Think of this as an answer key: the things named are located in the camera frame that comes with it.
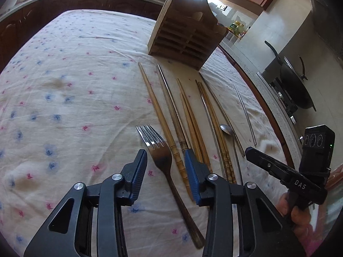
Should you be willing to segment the person's right hand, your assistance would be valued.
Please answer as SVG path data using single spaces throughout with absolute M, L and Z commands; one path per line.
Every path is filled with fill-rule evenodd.
M 290 206 L 287 199 L 288 194 L 284 193 L 280 197 L 276 205 L 277 210 L 282 216 L 286 216 L 290 211 Z M 313 227 L 310 224 L 312 217 L 309 209 L 306 208 L 304 211 L 302 211 L 297 206 L 295 206 L 294 208 L 292 208 L 290 216 L 291 221 L 294 224 L 294 226 L 292 227 L 292 231 L 296 235 L 302 246 L 306 249 L 309 246 L 310 240 L 313 236 Z

